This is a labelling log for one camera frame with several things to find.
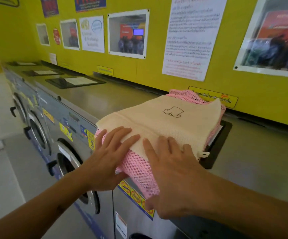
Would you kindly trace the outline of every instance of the door handle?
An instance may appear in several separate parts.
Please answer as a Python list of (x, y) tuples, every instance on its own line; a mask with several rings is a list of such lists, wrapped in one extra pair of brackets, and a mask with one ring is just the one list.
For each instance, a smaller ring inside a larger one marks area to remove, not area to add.
[(58, 164), (58, 161), (54, 160), (54, 161), (51, 161), (49, 163), (46, 164), (46, 167), (48, 169), (48, 172), (51, 176), (54, 176), (54, 172), (52, 170), (52, 168)]
[(24, 133), (25, 133), (25, 136), (27, 137), (28, 140), (31, 140), (31, 137), (29, 135), (30, 129), (31, 129), (30, 126), (27, 126), (27, 127), (24, 128)]
[(15, 106), (13, 106), (13, 107), (10, 108), (10, 112), (11, 112), (11, 114), (12, 114), (14, 117), (16, 117), (15, 109), (17, 109)]
[(130, 235), (129, 239), (152, 239), (152, 238), (146, 235), (143, 235), (141, 233), (133, 233), (132, 235)]

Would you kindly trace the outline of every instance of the forearm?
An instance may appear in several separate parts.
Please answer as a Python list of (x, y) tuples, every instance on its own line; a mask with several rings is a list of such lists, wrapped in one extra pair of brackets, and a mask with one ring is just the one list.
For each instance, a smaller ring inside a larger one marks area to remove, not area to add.
[(288, 238), (288, 202), (220, 180), (210, 219), (253, 238)]
[(0, 219), (0, 239), (41, 238), (65, 210), (85, 193), (79, 177), (67, 174), (45, 192)]

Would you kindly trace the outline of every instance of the lit screen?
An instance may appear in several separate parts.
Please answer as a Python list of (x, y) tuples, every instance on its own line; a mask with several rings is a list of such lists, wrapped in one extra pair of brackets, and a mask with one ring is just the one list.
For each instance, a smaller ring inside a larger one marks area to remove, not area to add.
[(133, 29), (133, 35), (143, 36), (144, 29)]

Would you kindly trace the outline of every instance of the pink mesh fabric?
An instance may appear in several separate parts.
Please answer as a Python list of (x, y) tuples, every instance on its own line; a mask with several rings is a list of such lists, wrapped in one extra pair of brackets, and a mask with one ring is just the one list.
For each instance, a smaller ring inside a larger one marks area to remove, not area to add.
[[(175, 97), (177, 99), (181, 99), (190, 103), (195, 104), (208, 104), (209, 102), (204, 101), (201, 99), (195, 92), (191, 90), (174, 90), (172, 89), (169, 94), (166, 96)], [(210, 133), (207, 142), (204, 146), (204, 149), (206, 148), (206, 145), (209, 143), (211, 138), (214, 136), (214, 134), (217, 132), (221, 118), (226, 110), (226, 107), (224, 105), (221, 105), (221, 116), (218, 120), (217, 126), (214, 128), (214, 130)], [(98, 136), (100, 133), (100, 130), (97, 130), (95, 137)], [(158, 185), (154, 179), (151, 166), (148, 161), (146, 161), (144, 158), (133, 152), (132, 150), (129, 150), (128, 153), (125, 156), (125, 159), (123, 160), (122, 164), (117, 168), (118, 172), (125, 172), (138, 186), (138, 188), (143, 193), (144, 197), (148, 199), (152, 195), (159, 194), (159, 188)]]

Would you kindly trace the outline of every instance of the white framed window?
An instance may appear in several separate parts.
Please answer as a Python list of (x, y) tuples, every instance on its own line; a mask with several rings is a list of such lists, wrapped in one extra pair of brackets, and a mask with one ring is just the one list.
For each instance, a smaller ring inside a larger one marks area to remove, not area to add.
[(62, 43), (65, 49), (80, 50), (78, 25), (75, 19), (60, 21)]
[(50, 46), (49, 35), (46, 24), (36, 24), (39, 41), (41, 45)]
[(258, 0), (234, 70), (288, 77), (288, 0)]
[(149, 9), (108, 14), (109, 54), (146, 58)]

